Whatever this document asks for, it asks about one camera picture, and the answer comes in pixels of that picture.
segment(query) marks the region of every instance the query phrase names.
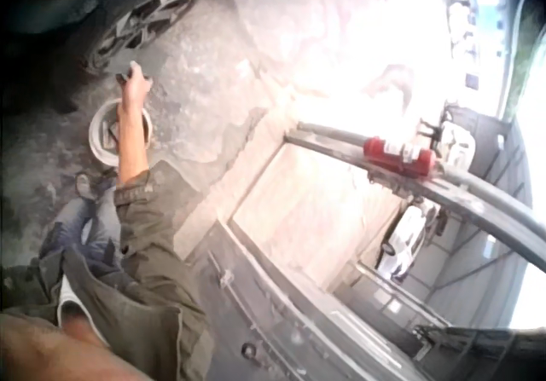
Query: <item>fire extinguisher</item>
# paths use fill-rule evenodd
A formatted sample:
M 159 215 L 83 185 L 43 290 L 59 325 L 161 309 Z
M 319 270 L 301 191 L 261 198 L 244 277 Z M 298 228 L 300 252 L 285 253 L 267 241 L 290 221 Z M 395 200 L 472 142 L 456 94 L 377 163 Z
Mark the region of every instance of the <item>fire extinguisher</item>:
M 378 136 L 367 140 L 363 150 L 368 161 L 411 177 L 428 176 L 436 162 L 436 154 L 428 148 L 387 142 Z

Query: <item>concrete floor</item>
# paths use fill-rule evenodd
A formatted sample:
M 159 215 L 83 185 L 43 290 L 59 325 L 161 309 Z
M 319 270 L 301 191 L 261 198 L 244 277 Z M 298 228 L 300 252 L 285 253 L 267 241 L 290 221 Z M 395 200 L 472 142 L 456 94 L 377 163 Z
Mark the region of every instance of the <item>concrete floor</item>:
M 201 198 L 271 110 L 290 106 L 329 124 L 344 118 L 368 134 L 412 133 L 413 120 L 370 105 L 362 88 L 389 63 L 411 66 L 410 116 L 434 120 L 448 87 L 442 0 L 202 0 L 153 47 L 167 58 L 147 104 L 150 157 L 176 164 Z M 47 224 L 75 195 L 74 175 L 96 170 L 87 127 L 117 96 L 106 79 L 80 93 L 76 113 L 39 107 L 4 119 L 4 266 L 36 255 Z

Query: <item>jeans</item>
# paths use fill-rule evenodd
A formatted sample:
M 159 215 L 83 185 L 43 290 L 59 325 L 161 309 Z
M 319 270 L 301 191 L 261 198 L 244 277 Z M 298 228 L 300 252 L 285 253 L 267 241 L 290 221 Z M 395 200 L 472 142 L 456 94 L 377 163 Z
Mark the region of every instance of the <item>jeans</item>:
M 55 218 L 39 257 L 73 246 L 84 256 L 95 277 L 120 270 L 121 226 L 113 204 L 114 189 L 106 190 L 96 202 L 85 198 L 68 202 Z M 84 228 L 88 224 L 89 233 L 85 235 Z

